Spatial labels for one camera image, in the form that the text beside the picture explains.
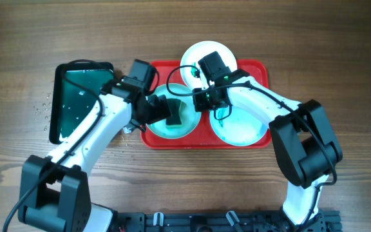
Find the green scrubbing sponge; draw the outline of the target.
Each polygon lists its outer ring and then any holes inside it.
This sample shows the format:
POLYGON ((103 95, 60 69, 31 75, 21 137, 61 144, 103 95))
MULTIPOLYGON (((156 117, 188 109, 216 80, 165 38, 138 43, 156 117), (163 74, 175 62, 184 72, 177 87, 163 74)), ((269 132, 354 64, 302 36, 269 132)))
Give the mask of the green scrubbing sponge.
POLYGON ((168 99, 167 103, 171 111, 171 116, 166 119, 166 127, 178 127, 182 125, 180 117, 180 108, 182 101, 180 99, 168 99))

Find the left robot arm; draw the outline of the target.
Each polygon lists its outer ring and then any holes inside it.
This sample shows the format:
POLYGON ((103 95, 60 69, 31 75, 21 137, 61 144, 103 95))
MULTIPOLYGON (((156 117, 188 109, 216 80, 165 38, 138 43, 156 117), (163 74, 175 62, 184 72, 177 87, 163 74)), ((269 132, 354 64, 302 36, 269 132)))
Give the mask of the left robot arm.
POLYGON ((111 231, 116 212, 92 203, 88 177, 116 133, 171 116, 165 95, 143 86, 106 83, 89 114, 45 158, 23 164, 18 220, 44 231, 111 231))

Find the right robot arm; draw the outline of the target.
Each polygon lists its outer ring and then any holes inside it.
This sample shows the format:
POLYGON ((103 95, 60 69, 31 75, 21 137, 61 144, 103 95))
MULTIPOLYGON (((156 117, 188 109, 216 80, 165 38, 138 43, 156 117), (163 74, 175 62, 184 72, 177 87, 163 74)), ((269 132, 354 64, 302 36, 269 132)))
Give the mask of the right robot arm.
POLYGON ((343 158, 325 109, 315 100, 286 99, 242 69, 193 68, 191 75, 204 85, 192 92, 197 110, 235 106, 268 127, 276 161, 289 182, 282 210, 298 231, 306 229, 318 215, 322 188, 337 182, 336 164, 343 158))

